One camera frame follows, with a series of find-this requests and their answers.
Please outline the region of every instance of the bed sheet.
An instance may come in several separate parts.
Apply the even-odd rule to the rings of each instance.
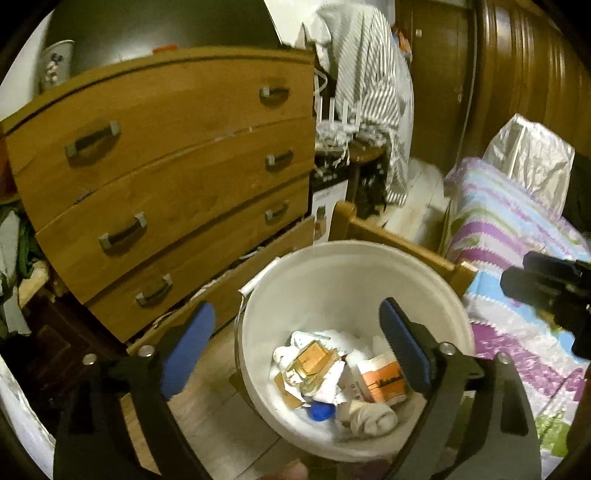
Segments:
[[[566,434],[588,363],[572,355],[569,332],[550,327],[532,307],[503,294],[501,274],[509,266],[522,267],[531,250],[585,261],[591,254],[566,220],[479,158],[464,159],[447,176],[445,189],[452,198],[445,256],[479,269],[463,298],[477,356],[513,357],[534,413],[546,477],[567,452]]]

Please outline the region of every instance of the drawer handle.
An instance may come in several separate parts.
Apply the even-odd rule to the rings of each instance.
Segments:
[[[279,95],[288,96],[289,94],[290,94],[289,87],[276,87],[276,88],[263,87],[261,90],[259,90],[259,96],[261,98],[265,98],[265,99],[276,97]]]
[[[79,138],[71,145],[66,145],[66,157],[75,158],[78,156],[80,150],[90,147],[103,138],[118,137],[120,133],[121,127],[119,126],[119,122],[117,120],[113,120],[109,122],[109,125],[106,127],[91,133],[90,135]]]
[[[275,218],[283,215],[287,211],[289,205],[290,203],[287,200],[284,200],[283,205],[281,205],[281,207],[277,210],[267,210],[265,212],[265,219],[267,220],[267,222],[270,222],[271,220],[274,220]]]
[[[166,292],[170,290],[170,287],[173,286],[173,279],[170,278],[170,274],[163,276],[162,282],[162,286],[150,295],[144,295],[144,292],[141,292],[135,296],[135,301],[138,302],[139,306],[144,307],[149,302],[162,297],[163,295],[165,295]]]
[[[279,155],[278,157],[276,157],[275,155],[267,155],[267,168],[276,167],[278,166],[278,163],[286,165],[292,160],[293,157],[294,153],[291,150],[289,150],[289,152],[287,153],[284,153],[283,155]]]
[[[103,250],[108,250],[115,244],[125,240],[133,233],[138,232],[139,230],[146,228],[148,226],[148,221],[146,220],[146,217],[143,212],[137,213],[136,215],[134,215],[134,218],[134,222],[127,228],[121,230],[120,232],[103,233],[103,235],[99,237],[99,243]]]

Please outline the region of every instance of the drawer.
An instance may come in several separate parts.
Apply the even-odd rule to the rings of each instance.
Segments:
[[[240,255],[304,215],[308,183],[305,175],[225,214],[141,264],[86,306],[126,341]]]
[[[313,119],[296,119],[170,155],[74,205],[37,239],[84,303],[198,227],[312,170],[315,134]]]
[[[242,298],[238,289],[254,278],[275,257],[282,257],[301,248],[309,247],[312,244],[313,236],[314,217],[310,216],[273,240],[254,257],[228,272],[216,284],[187,302],[161,323],[152,326],[141,338],[130,345],[127,353],[133,355],[142,345],[156,345],[169,328],[185,323],[197,305],[203,301],[208,301],[213,305],[216,312],[215,329],[220,329],[238,314]]]
[[[266,87],[268,98],[261,96]],[[27,214],[38,231],[156,158],[249,127],[310,117],[312,88],[311,64],[213,59],[133,71],[71,93],[8,135]]]

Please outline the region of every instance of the dresser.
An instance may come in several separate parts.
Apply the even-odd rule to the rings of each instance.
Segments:
[[[48,261],[129,351],[201,300],[227,322],[241,282],[312,242],[313,60],[298,50],[159,53],[84,72],[2,123]]]

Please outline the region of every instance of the blue bottle cap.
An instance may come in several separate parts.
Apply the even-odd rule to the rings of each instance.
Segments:
[[[319,401],[312,402],[308,409],[308,415],[315,421],[325,421],[333,417],[336,412],[336,407],[332,403],[322,403]]]

